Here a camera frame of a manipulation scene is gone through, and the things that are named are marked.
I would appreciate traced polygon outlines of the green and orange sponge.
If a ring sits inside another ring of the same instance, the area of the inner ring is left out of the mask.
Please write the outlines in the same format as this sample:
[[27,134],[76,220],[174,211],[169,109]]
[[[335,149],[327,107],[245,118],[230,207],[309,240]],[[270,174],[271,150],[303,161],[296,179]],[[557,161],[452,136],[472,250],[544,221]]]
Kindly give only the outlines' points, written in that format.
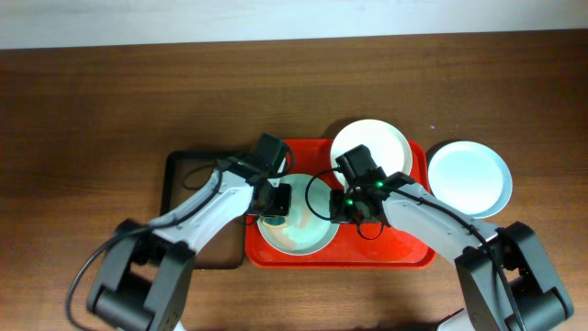
[[270,228],[283,228],[288,225],[286,216],[266,216],[262,224]]

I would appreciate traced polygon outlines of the light green plate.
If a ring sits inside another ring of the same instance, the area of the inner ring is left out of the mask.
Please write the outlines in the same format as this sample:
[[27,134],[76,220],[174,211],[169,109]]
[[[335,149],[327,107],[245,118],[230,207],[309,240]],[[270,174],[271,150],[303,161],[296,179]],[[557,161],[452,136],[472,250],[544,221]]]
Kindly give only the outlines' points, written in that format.
[[262,218],[257,227],[263,238],[276,250],[292,256],[305,256],[325,248],[335,237],[339,226],[318,218],[305,200],[310,175],[285,176],[280,183],[291,186],[291,203],[288,215],[275,219]]

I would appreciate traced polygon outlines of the white plate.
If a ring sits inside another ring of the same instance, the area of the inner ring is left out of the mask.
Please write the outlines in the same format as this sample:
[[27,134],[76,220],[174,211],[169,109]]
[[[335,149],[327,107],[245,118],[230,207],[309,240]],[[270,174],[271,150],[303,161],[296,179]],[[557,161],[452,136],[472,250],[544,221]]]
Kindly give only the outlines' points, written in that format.
[[391,124],[382,120],[357,120],[341,129],[330,150],[331,167],[335,158],[358,145],[365,145],[377,166],[387,176],[396,172],[410,175],[413,168],[412,149],[405,136]]

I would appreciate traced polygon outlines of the light blue plate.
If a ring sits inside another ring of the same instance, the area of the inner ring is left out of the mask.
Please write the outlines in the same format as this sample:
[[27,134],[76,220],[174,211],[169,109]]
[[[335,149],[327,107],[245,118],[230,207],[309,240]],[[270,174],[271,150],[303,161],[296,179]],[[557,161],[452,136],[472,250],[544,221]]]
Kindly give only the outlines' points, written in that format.
[[502,211],[514,190],[505,161],[490,147],[471,141],[443,143],[432,151],[428,183],[439,200],[476,219]]

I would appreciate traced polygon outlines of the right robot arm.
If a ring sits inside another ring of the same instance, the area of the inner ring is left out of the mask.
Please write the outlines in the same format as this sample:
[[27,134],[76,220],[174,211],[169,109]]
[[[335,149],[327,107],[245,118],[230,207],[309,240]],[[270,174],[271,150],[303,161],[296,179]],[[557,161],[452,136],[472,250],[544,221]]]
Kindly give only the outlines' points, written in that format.
[[354,188],[332,191],[330,213],[338,223],[378,218],[456,268],[465,307],[440,330],[550,330],[573,316],[537,234],[521,222],[501,227],[474,219],[402,173],[365,175]]

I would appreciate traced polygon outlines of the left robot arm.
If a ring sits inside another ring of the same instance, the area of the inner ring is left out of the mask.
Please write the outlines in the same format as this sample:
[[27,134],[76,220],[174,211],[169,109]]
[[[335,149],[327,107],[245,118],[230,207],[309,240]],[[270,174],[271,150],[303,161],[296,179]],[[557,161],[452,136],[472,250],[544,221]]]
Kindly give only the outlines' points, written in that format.
[[102,250],[87,310],[119,330],[179,329],[201,249],[240,216],[287,215],[292,188],[276,171],[257,157],[222,159],[174,209],[145,225],[122,223]]

